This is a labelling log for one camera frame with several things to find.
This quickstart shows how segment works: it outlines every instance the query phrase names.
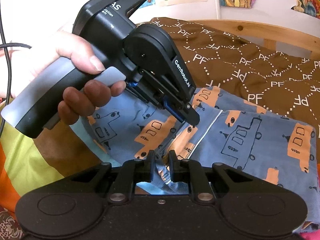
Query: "yellow fabric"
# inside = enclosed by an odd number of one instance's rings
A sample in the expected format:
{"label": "yellow fabric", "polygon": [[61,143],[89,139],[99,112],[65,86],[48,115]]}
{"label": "yellow fabric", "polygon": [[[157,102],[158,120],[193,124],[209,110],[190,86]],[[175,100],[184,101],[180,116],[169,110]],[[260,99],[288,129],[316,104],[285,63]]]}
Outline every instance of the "yellow fabric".
{"label": "yellow fabric", "polygon": [[[0,111],[3,107],[4,103],[0,104]],[[33,140],[8,123],[4,126],[0,142],[6,157],[4,169],[20,196],[63,178],[43,159]]]}

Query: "brown fabric with pf pattern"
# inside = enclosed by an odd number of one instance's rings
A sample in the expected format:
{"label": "brown fabric with pf pattern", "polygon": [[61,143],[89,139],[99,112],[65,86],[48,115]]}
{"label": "brown fabric with pf pattern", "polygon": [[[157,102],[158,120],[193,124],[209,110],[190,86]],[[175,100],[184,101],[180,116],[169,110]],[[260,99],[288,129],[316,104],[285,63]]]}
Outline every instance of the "brown fabric with pf pattern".
{"label": "brown fabric with pf pattern", "polygon": [[[194,22],[154,18],[151,23],[173,38],[197,87],[219,86],[275,114],[306,122],[316,128],[320,146],[320,61],[272,51]],[[320,150],[317,157],[320,163]]]}

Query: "silver screw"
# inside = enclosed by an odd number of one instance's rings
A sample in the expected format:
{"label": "silver screw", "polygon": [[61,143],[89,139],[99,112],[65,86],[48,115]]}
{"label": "silver screw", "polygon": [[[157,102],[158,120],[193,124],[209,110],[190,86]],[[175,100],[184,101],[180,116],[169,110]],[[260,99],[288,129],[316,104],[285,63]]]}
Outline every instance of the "silver screw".
{"label": "silver screw", "polygon": [[159,199],[158,200],[158,204],[165,204],[165,200],[164,199]]}
{"label": "silver screw", "polygon": [[200,199],[202,201],[210,201],[213,199],[213,195],[210,193],[199,193],[198,199]]}
{"label": "silver screw", "polygon": [[125,199],[125,195],[122,194],[122,193],[113,193],[111,196],[110,196],[110,199],[112,201],[123,201]]}

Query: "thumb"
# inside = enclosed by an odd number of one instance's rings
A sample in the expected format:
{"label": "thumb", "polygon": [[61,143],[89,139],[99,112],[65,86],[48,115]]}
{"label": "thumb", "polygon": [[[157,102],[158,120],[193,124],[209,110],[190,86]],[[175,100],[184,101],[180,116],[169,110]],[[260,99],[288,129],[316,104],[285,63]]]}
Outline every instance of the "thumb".
{"label": "thumb", "polygon": [[89,42],[65,31],[56,32],[41,46],[34,46],[30,50],[33,51],[32,54],[37,55],[36,64],[33,65],[34,77],[59,57],[70,58],[76,68],[89,74],[98,74],[105,70],[102,62],[94,55]]}

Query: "finger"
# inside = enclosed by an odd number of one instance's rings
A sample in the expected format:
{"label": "finger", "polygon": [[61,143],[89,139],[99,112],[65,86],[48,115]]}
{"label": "finger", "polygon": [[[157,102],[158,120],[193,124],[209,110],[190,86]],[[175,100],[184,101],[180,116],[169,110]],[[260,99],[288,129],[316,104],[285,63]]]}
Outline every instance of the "finger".
{"label": "finger", "polygon": [[113,97],[119,96],[124,91],[125,87],[126,87],[126,84],[124,81],[118,81],[114,83],[110,88],[111,95]]}
{"label": "finger", "polygon": [[73,87],[68,87],[64,90],[63,100],[71,110],[81,116],[92,115],[96,109],[86,95]]}
{"label": "finger", "polygon": [[79,115],[72,111],[65,101],[61,101],[58,104],[58,114],[60,119],[67,125],[72,125],[79,119]]}
{"label": "finger", "polygon": [[84,94],[97,107],[105,106],[111,99],[110,88],[97,80],[90,80],[86,83]]}
{"label": "finger", "polygon": [[65,31],[58,31],[41,46],[32,47],[30,54],[33,55],[34,76],[61,56],[70,58],[75,67],[89,74],[98,74],[105,70],[89,42]]}

